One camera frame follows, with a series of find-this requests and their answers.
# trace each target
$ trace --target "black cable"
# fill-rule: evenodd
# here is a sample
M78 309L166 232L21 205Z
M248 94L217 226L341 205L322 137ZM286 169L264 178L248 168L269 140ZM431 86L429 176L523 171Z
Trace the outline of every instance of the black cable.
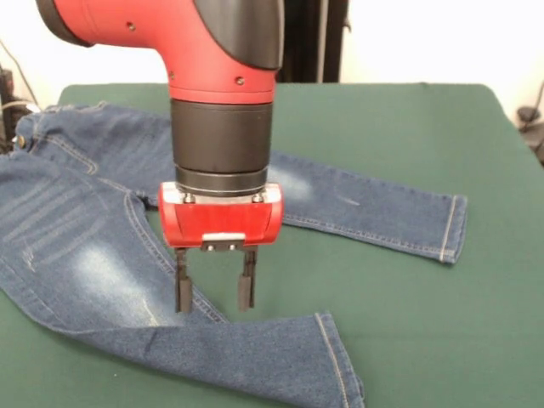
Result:
M8 48L3 43L2 39L0 39L0 46L6 52L8 57L14 62L15 66L17 67L17 71L19 71L20 76L23 78L23 82L25 83L25 86L28 89L28 92L30 92L30 94L31 94L32 102L34 102L34 105L38 106L36 95L32 91L31 86L28 84L28 81L26 80L25 74L23 73L23 70L21 70L21 68L20 68L19 61L9 52Z
M526 131L527 127L536 119L536 115L537 115L537 112L538 112L538 107L541 105L542 93L543 92L544 92L544 81L542 81L541 88L538 91L538 96L536 97L535 108L533 109L533 114L530 116L530 119L527 122L525 122L524 126L521 129L521 132Z

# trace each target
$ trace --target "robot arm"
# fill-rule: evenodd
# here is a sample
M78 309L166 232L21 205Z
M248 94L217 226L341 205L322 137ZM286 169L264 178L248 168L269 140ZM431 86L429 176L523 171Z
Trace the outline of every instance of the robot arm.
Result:
M178 248L177 309L190 309L183 259L191 247L246 251L239 304L252 307L256 248L276 239L283 214L279 186L267 183L283 0L37 0L37 6L49 30L68 43L153 48L162 57L176 182L161 185L159 210L165 239Z

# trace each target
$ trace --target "white wall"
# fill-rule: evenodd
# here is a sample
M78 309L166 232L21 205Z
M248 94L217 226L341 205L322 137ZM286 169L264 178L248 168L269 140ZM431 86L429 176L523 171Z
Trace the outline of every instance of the white wall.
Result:
M0 14L0 39L40 106L54 104L70 83L166 81L154 51L62 42L42 23L35 0L0 0L0 9L9 10ZM349 15L343 82L484 83L514 120L544 80L542 0L350 0ZM0 62L14 68L1 50Z
M544 81L543 18L543 0L350 0L341 80L483 83L514 121Z

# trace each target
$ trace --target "table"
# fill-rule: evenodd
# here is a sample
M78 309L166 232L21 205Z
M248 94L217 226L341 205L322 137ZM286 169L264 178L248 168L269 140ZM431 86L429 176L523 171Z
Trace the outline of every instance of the table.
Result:
M159 84L70 86L61 104L108 100L168 113ZM273 147L468 197L461 258L435 261L294 227L260 254L257 308L239 314L224 259L193 277L232 320L333 313L369 408L544 406L544 172L479 85L281 84ZM149 214L157 232L157 216ZM270 407L42 329L0 294L0 404Z

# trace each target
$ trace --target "button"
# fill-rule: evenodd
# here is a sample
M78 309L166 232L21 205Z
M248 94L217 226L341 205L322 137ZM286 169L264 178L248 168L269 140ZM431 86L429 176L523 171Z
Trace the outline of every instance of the button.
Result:
M25 146L26 146L26 140L25 140L25 138L24 138L23 136L20 136L20 135L17 136L17 145L19 145L19 147L20 147L21 149L24 149L24 148L25 148Z

